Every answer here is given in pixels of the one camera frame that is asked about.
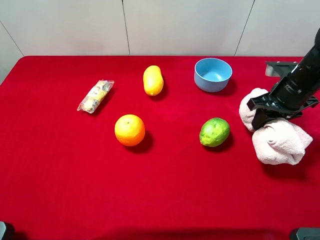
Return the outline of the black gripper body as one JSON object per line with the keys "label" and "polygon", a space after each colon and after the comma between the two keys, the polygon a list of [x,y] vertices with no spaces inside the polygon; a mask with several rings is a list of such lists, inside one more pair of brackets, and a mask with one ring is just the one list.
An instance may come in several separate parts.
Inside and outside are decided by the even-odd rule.
{"label": "black gripper body", "polygon": [[302,116],[302,111],[307,108],[314,108],[319,104],[318,99],[315,96],[311,96],[302,106],[298,107],[298,109],[290,109],[286,107],[284,104],[280,103],[275,97],[271,95],[261,95],[258,97],[250,98],[247,102],[248,108],[251,110],[254,106],[272,106],[282,109],[281,118],[284,119],[294,119]]}

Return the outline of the black mesh left gripper finger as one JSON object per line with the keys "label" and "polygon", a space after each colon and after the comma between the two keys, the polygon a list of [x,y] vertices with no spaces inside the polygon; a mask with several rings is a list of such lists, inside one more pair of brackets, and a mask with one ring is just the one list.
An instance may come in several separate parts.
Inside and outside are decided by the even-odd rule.
{"label": "black mesh left gripper finger", "polygon": [[266,123],[282,117],[283,110],[275,106],[253,106],[255,110],[254,118],[251,125],[254,130],[262,128]]}

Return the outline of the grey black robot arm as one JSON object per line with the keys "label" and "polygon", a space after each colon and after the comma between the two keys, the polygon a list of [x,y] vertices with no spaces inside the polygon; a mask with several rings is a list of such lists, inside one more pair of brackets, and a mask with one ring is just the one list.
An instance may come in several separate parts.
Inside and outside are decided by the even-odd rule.
{"label": "grey black robot arm", "polygon": [[303,110],[319,104],[314,94],[320,89],[320,33],[316,33],[314,46],[296,65],[270,61],[267,64],[281,79],[270,92],[248,100],[248,108],[255,110],[251,122],[254,130],[278,118],[298,118]]}

